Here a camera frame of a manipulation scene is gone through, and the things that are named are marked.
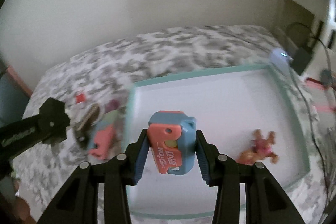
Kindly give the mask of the pink blue inaer cutter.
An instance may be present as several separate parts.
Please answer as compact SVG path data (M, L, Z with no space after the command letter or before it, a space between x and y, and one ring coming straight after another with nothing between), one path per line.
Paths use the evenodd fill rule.
M115 136L116 128L114 124L99 122L94 128L93 138L89 144L88 154L98 158L99 160L106 160Z

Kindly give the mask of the gold patterned black lighter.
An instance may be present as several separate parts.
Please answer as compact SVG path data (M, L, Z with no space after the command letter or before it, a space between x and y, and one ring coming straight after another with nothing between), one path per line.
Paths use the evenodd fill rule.
M100 106L94 103L90 106L84 116L73 127L73 134L76 143L80 148L85 149L89 142L91 127L96 123L100 115Z

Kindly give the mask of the coral blue utility knife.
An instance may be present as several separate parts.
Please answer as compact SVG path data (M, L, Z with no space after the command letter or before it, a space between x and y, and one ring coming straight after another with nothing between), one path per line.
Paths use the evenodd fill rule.
M194 166L197 122L182 111L158 111L147 137L159 173L183 176Z

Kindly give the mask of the red white glue bottle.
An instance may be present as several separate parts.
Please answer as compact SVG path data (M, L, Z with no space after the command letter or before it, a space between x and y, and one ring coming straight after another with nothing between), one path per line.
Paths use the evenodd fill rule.
M84 92L76 92L75 93L75 104L81 104L86 102L86 95Z

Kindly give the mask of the brown dog toy figure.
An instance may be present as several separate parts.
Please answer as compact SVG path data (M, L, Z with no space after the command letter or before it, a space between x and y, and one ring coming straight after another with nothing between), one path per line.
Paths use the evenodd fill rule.
M254 163L258 161L270 158L272 164L277 164L279 155L275 154L272 150L272 146L276 144L276 133L274 131L268 132L268 136L265 139L261 130L256 129L253 132L253 137L251 147L242 151L236 159L236 162L244 165L254 165Z

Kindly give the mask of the magenta small cylinder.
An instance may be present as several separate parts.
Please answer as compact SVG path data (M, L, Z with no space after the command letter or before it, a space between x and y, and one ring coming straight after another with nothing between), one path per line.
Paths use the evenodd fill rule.
M108 113L108 112L117 110L119 106L120 106L120 102L116 99L112 99L105 105L105 112Z

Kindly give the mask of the dark teal cabinet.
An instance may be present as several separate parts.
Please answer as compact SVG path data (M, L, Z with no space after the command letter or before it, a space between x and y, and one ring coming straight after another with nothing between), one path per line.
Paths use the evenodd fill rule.
M1 127L22 119L31 91L12 66L1 72Z

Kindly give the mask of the teal white shallow box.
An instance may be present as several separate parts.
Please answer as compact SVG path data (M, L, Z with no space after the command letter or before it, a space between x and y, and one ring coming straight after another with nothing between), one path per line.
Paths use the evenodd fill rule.
M269 65L245 65L181 73L135 83L126 107L123 145L136 141L151 116L160 111L182 111L197 121L206 141L232 159L252 143L252 134L273 131L277 164L264 165L283 188L310 171L309 156L294 102ZM141 180L127 188L134 215L158 219L211 216L217 189L202 179L198 165L183 176L160 174L147 157Z

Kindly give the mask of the floral grey white blanket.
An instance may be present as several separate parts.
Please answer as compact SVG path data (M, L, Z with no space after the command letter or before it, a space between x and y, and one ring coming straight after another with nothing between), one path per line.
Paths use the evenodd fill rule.
M38 112L49 97L75 105L75 94L89 100L117 97L125 104L133 83L175 73L268 62L279 47L271 33L259 26L176 27L139 34L94 47L47 70L28 102L24 117ZM318 116L312 97L300 79L281 76L280 82L294 103L308 146L310 172L288 190L306 223L325 218L326 186L322 166L331 158L317 130ZM27 199L34 218L39 218L62 184L85 160L74 139L56 145L39 143L14 159L21 180L20 195Z

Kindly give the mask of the white power strip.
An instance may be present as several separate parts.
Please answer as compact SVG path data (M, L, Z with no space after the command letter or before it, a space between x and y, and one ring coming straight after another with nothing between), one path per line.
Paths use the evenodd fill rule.
M274 48L270 52L269 61L283 75L290 76L289 63L291 61L291 57L282 48Z

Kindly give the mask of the white pink crochet mat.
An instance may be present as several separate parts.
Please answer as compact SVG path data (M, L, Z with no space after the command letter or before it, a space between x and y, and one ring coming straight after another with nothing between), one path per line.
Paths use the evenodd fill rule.
M313 105L318 113L333 113L335 114L335 98L333 89L324 87L322 82L307 78L305 80L313 97Z

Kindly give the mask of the black power adapter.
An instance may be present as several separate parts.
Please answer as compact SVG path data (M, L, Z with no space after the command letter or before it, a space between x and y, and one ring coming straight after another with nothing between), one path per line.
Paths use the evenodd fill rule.
M301 76L313 57L313 50L307 46L300 47L296 50L293 60L290 64L291 68Z

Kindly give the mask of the teal round tin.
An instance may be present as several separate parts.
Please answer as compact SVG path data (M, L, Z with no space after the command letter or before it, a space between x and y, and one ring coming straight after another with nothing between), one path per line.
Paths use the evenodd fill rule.
M325 88L333 86L333 75L330 69L323 69L320 74L321 83Z

